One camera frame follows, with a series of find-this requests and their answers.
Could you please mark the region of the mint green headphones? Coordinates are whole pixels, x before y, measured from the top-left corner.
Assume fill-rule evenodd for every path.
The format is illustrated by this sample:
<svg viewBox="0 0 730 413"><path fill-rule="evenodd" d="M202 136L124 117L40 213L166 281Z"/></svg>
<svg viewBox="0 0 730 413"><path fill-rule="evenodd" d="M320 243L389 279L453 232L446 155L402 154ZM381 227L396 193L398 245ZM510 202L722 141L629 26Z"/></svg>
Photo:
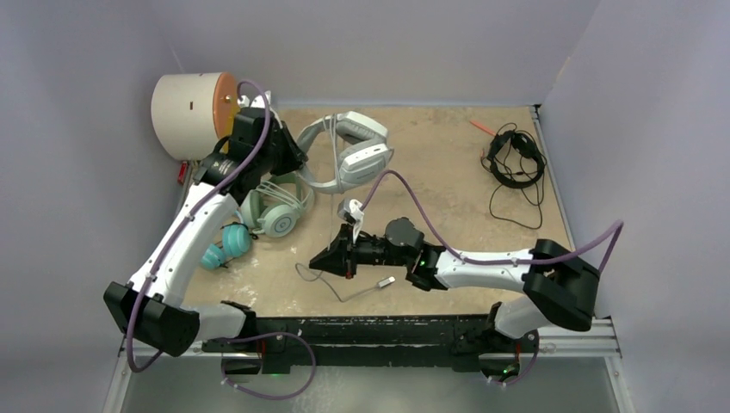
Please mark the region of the mint green headphones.
<svg viewBox="0 0 730 413"><path fill-rule="evenodd" d="M246 195L238 215L256 235L284 237L311 210L314 201L314 191L295 173L271 176Z"/></svg>

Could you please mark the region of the white grey headphones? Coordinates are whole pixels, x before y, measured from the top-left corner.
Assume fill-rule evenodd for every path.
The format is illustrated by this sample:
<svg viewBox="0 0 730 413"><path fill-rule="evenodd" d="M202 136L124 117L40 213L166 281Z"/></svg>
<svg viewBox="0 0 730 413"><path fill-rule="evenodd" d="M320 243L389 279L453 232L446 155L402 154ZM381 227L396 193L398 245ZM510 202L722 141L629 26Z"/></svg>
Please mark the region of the white grey headphones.
<svg viewBox="0 0 730 413"><path fill-rule="evenodd" d="M297 171L305 184L321 194L343 194L371 182L393 158L388 129L365 114L348 111L326 115L303 128L296 144L308 153L321 133L330 136L334 178L318 182L306 163Z"/></svg>

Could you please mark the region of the teal cat-ear headphones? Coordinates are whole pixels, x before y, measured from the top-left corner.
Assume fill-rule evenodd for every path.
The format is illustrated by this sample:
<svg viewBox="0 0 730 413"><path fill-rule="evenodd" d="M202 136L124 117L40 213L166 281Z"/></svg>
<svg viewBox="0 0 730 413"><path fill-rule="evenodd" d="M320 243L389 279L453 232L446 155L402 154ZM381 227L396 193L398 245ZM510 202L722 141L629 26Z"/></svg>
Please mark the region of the teal cat-ear headphones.
<svg viewBox="0 0 730 413"><path fill-rule="evenodd" d="M200 265L208 270L226 268L227 263L247 254L252 245L252 237L246 225L234 223L222 228L221 240L211 243L202 258Z"/></svg>

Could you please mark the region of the black headphones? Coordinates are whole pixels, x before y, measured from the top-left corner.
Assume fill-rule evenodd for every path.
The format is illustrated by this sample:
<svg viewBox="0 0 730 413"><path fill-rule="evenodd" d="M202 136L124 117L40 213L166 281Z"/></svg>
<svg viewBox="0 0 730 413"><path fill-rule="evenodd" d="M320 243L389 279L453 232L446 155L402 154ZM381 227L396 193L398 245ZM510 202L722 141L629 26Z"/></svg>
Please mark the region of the black headphones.
<svg viewBox="0 0 730 413"><path fill-rule="evenodd" d="M479 163L497 181L487 204L491 217L532 231L541 229L544 224L542 205L546 195L547 159L533 134L515 122L503 124L492 134L491 142L479 156ZM519 192L536 209L537 222L530 225L495 213L494 201L501 189Z"/></svg>

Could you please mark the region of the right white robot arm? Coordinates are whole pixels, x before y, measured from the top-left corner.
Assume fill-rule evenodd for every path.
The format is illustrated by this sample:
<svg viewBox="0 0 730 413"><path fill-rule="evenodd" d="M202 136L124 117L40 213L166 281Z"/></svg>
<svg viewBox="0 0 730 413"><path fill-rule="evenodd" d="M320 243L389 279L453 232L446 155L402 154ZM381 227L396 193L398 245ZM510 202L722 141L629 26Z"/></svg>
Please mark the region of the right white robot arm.
<svg viewBox="0 0 730 413"><path fill-rule="evenodd" d="M330 245L309 268L346 279L359 265L402 267L405 278L425 292L481 287L520 293L495 304L483 328L486 344L503 350L532 330L554 325L565 330L591 329L600 271L550 239L508 252L451 251L429 243L406 217L390 221L381 236L340 226Z"/></svg>

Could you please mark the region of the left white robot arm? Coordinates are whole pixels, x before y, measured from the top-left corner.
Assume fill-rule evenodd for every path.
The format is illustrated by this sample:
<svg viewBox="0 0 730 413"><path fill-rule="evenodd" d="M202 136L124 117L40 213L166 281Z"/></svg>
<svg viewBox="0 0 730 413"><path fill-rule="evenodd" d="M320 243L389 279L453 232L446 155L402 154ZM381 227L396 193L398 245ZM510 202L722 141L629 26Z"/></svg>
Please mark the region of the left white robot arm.
<svg viewBox="0 0 730 413"><path fill-rule="evenodd" d="M242 108L232 133L207 155L182 209L151 256L126 283L111 282L103 301L127 340L179 356L194 342L223 339L244 352L257 339L256 314L222 301L186 308L183 300L208 245L263 176L297 170L306 156L275 114Z"/></svg>

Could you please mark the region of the white cylinder drum orange lid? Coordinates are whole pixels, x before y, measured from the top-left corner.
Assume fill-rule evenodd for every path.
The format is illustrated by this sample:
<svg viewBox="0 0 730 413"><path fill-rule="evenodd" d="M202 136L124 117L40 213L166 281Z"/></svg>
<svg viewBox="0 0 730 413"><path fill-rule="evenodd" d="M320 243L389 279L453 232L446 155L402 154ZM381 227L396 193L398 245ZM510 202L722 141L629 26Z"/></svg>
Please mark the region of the white cylinder drum orange lid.
<svg viewBox="0 0 730 413"><path fill-rule="evenodd" d="M237 80L230 72L168 74L152 93L154 132L177 161L198 161L232 131Z"/></svg>

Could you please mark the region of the red clamp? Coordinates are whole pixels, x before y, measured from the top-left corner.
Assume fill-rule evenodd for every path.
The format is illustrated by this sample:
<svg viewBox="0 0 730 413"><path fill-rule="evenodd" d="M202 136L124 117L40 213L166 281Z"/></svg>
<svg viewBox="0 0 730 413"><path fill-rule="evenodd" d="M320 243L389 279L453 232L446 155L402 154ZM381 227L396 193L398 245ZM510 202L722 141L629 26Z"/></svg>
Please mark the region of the red clamp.
<svg viewBox="0 0 730 413"><path fill-rule="evenodd" d="M180 185L183 185L187 179L188 176L188 169L189 169L189 163L187 161L183 161L180 163L180 167L177 174L177 183Z"/></svg>

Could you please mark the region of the orange pencil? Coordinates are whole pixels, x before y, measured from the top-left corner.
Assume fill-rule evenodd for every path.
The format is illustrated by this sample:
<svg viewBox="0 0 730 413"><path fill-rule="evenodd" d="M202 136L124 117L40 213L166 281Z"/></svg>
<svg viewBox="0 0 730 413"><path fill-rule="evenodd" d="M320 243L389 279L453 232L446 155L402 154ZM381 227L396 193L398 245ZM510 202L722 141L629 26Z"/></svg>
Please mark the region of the orange pencil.
<svg viewBox="0 0 730 413"><path fill-rule="evenodd" d="M496 137L497 134L498 134L497 132L495 132L494 130L492 130L490 127L488 127L488 126L486 126L486 125L484 125L484 124L482 124L482 123L480 123L480 122L478 122L476 120L470 120L469 123L472 126L478 128L480 131L482 131L484 133L487 133L490 136Z"/></svg>

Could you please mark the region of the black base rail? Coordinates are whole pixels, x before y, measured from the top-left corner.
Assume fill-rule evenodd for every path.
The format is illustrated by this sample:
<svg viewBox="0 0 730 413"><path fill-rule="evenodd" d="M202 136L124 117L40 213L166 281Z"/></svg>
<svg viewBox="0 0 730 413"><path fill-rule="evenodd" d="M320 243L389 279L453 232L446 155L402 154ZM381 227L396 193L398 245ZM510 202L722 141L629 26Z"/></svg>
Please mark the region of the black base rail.
<svg viewBox="0 0 730 413"><path fill-rule="evenodd" d="M513 374L519 357L537 349L539 333L518 339L498 333L495 311L422 316L258 317L253 342L216 339L205 353L221 354L237 372L243 354L264 374L293 367L446 367L458 373Z"/></svg>

